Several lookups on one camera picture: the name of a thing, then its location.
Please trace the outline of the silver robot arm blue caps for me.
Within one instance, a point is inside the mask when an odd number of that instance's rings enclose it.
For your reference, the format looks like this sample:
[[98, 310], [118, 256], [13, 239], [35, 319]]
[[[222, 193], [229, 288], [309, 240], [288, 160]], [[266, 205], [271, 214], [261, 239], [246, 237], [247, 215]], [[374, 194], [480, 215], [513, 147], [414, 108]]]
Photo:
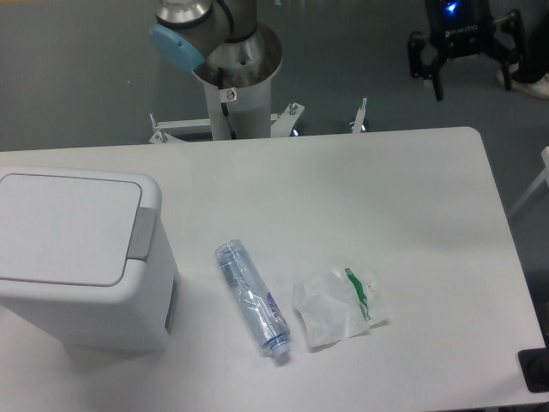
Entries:
[[[519, 10], [500, 19], [487, 1], [427, 1], [425, 10], [429, 34], [413, 32], [407, 41], [411, 77], [430, 81], [442, 100], [445, 62], [485, 54], [511, 88], [510, 66], [528, 57]], [[159, 1], [155, 16], [150, 37], [159, 53], [218, 89], [256, 86], [281, 66], [281, 42], [258, 21], [254, 1]]]

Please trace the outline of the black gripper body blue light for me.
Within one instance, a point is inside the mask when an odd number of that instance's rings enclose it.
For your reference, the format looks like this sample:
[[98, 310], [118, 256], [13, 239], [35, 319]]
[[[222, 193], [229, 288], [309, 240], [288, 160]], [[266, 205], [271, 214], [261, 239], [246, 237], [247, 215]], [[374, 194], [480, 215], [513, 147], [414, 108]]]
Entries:
[[430, 27], [429, 41], [448, 58], [482, 53], [495, 32], [488, 1], [424, 1]]

